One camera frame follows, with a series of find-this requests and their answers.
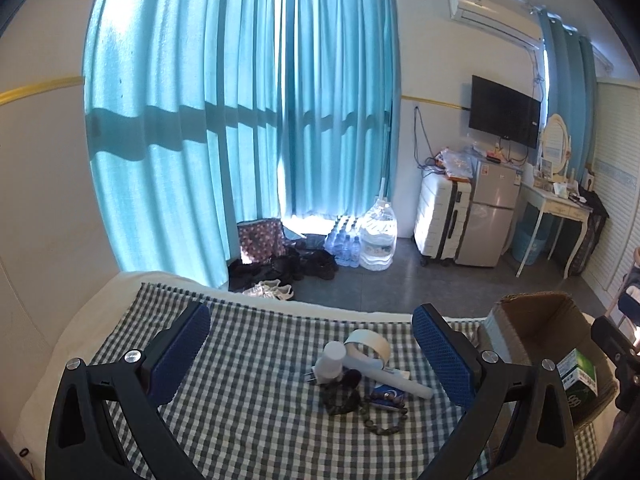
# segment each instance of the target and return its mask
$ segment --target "floor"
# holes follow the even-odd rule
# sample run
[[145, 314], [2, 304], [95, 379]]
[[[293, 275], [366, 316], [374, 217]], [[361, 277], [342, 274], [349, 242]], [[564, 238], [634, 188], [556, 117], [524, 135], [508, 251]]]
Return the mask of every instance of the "floor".
[[484, 317], [507, 294], [562, 290], [591, 316], [604, 307], [579, 276], [562, 279], [562, 269], [540, 257], [519, 278], [518, 264], [506, 254], [493, 269], [440, 264], [420, 266], [420, 253], [408, 238], [399, 238], [394, 261], [387, 270], [372, 272], [341, 267], [330, 282], [320, 278], [294, 284], [295, 300], [363, 312], [410, 314], [421, 303], [433, 303], [443, 316]]

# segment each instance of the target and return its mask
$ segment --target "refrigerator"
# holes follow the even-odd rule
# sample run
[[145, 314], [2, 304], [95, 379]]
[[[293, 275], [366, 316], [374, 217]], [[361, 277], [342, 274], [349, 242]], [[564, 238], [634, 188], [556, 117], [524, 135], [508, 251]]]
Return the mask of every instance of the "refrigerator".
[[455, 261], [465, 266], [495, 267], [509, 234], [522, 171], [484, 158], [470, 160], [474, 171], [471, 202]]

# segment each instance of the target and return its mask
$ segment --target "turquoise curtain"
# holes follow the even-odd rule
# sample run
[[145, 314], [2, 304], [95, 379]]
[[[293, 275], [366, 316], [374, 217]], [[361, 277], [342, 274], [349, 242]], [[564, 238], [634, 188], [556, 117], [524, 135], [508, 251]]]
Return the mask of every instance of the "turquoise curtain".
[[575, 169], [578, 181], [585, 162], [593, 154], [593, 113], [596, 69], [593, 47], [588, 38], [568, 30], [562, 21], [546, 10], [540, 23], [549, 62], [548, 114], [559, 114], [572, 138], [569, 173]]
[[283, 0], [280, 63], [286, 213], [362, 215], [396, 174], [396, 0]]
[[86, 124], [122, 270], [209, 286], [236, 222], [279, 216], [274, 0], [96, 0]]

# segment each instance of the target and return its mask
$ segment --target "television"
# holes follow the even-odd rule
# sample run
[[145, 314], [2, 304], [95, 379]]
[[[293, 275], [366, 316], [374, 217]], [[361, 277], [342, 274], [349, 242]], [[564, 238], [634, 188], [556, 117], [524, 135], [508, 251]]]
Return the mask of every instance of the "television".
[[475, 75], [471, 84], [469, 127], [536, 148], [540, 101]]

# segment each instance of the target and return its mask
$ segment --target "wall-mounted air conditioner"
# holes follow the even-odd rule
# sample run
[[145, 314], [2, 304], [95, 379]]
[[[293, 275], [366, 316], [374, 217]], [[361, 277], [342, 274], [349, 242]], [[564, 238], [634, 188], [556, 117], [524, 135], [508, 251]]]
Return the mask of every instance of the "wall-mounted air conditioner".
[[542, 47], [542, 29], [530, 18], [488, 0], [449, 0], [451, 19], [482, 28], [535, 50]]

